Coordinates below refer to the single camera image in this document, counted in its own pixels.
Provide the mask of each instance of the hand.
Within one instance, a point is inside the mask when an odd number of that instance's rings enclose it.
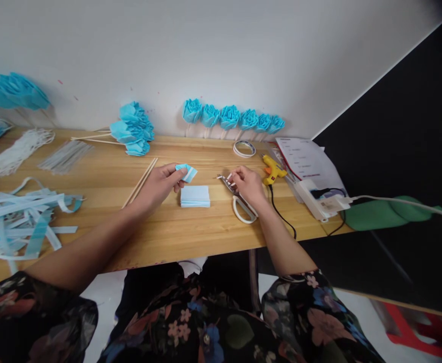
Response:
[[[257,172],[244,165],[238,166],[231,171],[231,177],[228,181],[230,183],[236,183],[235,188],[238,188],[242,197],[251,204],[253,208],[266,203],[261,177]]]
[[[167,164],[152,169],[138,197],[132,204],[149,208],[150,212],[157,209],[167,198],[171,189],[177,193],[184,187],[185,182],[181,180],[187,174],[187,169],[176,170],[177,163]]]

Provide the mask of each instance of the white scissors handle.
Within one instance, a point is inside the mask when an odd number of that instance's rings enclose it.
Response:
[[[245,212],[250,216],[251,219],[249,219],[249,220],[244,219],[240,215],[240,213],[238,212],[238,208],[236,206],[236,203],[238,203],[241,206],[241,208],[243,208],[245,210]],[[254,208],[252,206],[250,206],[249,204],[248,204],[248,206],[246,206],[245,203],[243,203],[243,201],[240,198],[238,198],[237,196],[233,196],[233,210],[235,211],[235,214],[238,217],[238,219],[246,224],[251,224],[256,220],[256,218],[258,218],[258,214],[254,210]]]

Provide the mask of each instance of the power strip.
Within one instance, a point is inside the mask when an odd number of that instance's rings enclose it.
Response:
[[[319,189],[312,179],[299,181],[295,184],[295,189],[315,219],[324,223],[328,222],[329,218],[335,217],[337,212],[351,207],[350,198],[338,194],[330,198],[315,199],[310,191]]]

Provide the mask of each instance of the yellow glue gun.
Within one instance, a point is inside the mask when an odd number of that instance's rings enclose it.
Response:
[[[263,184],[271,185],[275,182],[277,176],[285,177],[287,175],[287,172],[283,170],[283,168],[268,155],[262,154],[261,156],[263,157],[263,162],[268,165],[268,168],[265,168],[264,170],[268,174],[270,174],[269,177],[263,179]]]

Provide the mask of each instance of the wooden table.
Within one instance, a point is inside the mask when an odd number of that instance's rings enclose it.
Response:
[[[14,129],[2,137],[0,153],[10,147],[23,131]],[[87,198],[76,213],[55,213],[52,226],[79,226],[76,234],[59,235],[62,244],[70,243],[118,211],[151,160],[158,157],[157,166],[181,162],[196,168],[198,174],[192,185],[209,186],[211,208],[181,208],[180,194],[171,193],[156,213],[112,258],[106,272],[265,246],[259,221],[253,224],[240,222],[233,213],[232,194],[215,178],[218,173],[228,175],[229,170],[240,164],[265,177],[265,164],[259,153],[243,159],[234,154],[233,141],[156,136],[150,152],[144,157],[128,156],[125,147],[120,145],[92,143],[95,149],[67,175],[52,175],[37,167],[71,136],[91,134],[56,130],[56,138],[51,144],[38,149],[15,174],[0,177],[0,192],[11,191],[24,178],[34,176],[45,187],[59,193],[81,194]],[[255,146],[259,151],[265,148],[261,143],[255,143]],[[26,188],[27,191],[37,189],[38,186],[31,182]],[[322,223],[313,218],[305,205],[297,203],[283,179],[277,180],[273,191],[275,205],[297,229],[299,240],[326,236],[341,223],[340,218],[335,217],[322,227]],[[45,240],[41,256],[50,252],[51,246]],[[18,267],[24,269],[32,263],[34,260],[18,262]],[[0,281],[9,275],[7,263],[0,260]]]

